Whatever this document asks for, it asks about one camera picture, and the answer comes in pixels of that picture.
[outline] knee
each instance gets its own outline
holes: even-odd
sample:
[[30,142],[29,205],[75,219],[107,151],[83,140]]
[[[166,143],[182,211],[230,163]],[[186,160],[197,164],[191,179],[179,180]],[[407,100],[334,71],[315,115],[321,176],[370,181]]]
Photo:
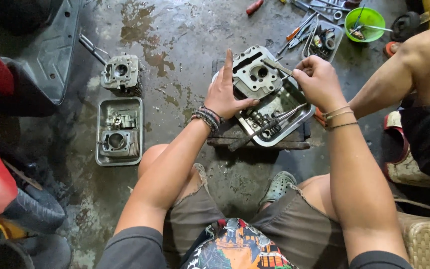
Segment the knee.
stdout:
[[149,147],[142,156],[139,164],[139,178],[152,165],[169,144],[157,144]]

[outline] green bowl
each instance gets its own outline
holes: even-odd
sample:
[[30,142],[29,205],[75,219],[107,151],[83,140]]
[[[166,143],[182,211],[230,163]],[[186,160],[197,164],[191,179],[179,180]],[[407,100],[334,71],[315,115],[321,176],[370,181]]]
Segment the green bowl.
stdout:
[[[383,30],[363,28],[362,32],[366,40],[357,39],[356,37],[349,34],[349,29],[353,27],[353,25],[355,25],[356,20],[361,13],[361,10],[362,8],[353,9],[351,10],[351,12],[348,13],[348,15],[346,15],[346,19],[344,19],[344,29],[346,30],[346,35],[350,40],[360,43],[372,42],[374,40],[379,39],[384,34]],[[383,16],[381,16],[381,14],[379,14],[379,12],[377,12],[376,10],[370,8],[364,8],[363,13],[361,14],[361,18],[359,19],[359,23],[382,28],[386,27],[386,22],[384,21]]]

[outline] sandal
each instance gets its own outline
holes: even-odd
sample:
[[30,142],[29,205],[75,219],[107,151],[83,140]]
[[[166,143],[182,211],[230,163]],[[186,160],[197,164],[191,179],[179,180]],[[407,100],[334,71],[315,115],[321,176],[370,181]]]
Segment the sandal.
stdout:
[[194,167],[195,167],[195,169],[197,169],[197,172],[200,175],[200,179],[202,180],[202,185],[205,187],[205,190],[207,190],[207,193],[210,194],[208,192],[207,174],[205,173],[204,166],[200,163],[195,163]]
[[290,185],[296,185],[296,179],[286,171],[281,171],[273,178],[265,197],[260,201],[260,207],[267,202],[275,202],[290,189]]

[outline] stainless steel tray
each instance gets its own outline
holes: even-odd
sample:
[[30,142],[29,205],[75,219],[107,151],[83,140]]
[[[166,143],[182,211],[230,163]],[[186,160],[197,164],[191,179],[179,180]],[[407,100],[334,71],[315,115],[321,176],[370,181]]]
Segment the stainless steel tray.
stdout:
[[[261,100],[260,104],[254,109],[261,114],[271,115],[274,110],[280,111],[280,113],[290,111],[300,104],[306,103],[304,94],[298,90],[298,83],[292,78],[284,80],[283,87],[276,93],[265,97]],[[298,128],[303,122],[307,121],[315,113],[316,107],[314,105],[308,105],[300,108],[300,111],[296,113],[296,116],[292,117],[292,120],[285,123],[281,127],[281,131],[277,134],[264,138],[262,136],[255,136],[253,140],[262,146],[274,146],[280,142],[283,138],[288,136],[292,131]],[[257,131],[260,127],[252,128],[253,122],[251,119],[244,119],[240,113],[237,113],[236,118],[242,124],[243,129],[250,135]]]
[[[120,111],[123,114],[132,115],[136,119],[136,130],[139,131],[139,157],[137,158],[112,158],[103,156],[99,152],[100,136],[106,128],[106,119],[114,112]],[[142,99],[139,97],[120,97],[112,99],[104,99],[99,103],[98,116],[97,116],[97,145],[96,145],[96,162],[100,166],[126,166],[135,165],[142,159]]]

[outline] concrete floor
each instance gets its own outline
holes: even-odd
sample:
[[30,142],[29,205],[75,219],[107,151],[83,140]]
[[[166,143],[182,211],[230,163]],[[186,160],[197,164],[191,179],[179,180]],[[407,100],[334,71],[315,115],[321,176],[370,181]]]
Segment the concrete floor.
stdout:
[[[276,52],[285,36],[305,15],[290,4],[266,1],[252,17],[251,1],[204,0],[84,0],[81,32],[112,56],[138,55],[144,66],[144,150],[169,143],[199,106],[211,81],[212,61],[230,47],[242,52],[259,44]],[[406,11],[403,1],[364,0],[387,24]],[[350,100],[386,60],[382,54],[389,36],[368,45],[343,38],[333,65],[343,93]],[[298,59],[291,52],[287,59]],[[70,82],[60,111],[49,118],[21,118],[20,148],[43,167],[46,186],[67,211],[58,231],[71,242],[71,268],[94,268],[112,236],[129,187],[137,183],[137,166],[103,168],[96,164],[96,117],[99,101],[111,93],[99,85],[102,65],[77,45]],[[382,118],[389,110],[360,120],[378,161]],[[197,162],[207,171],[209,189],[227,216],[249,219],[270,178],[287,170],[301,182],[329,172],[325,132],[313,123],[312,148],[304,151],[240,151],[228,155],[204,146]]]

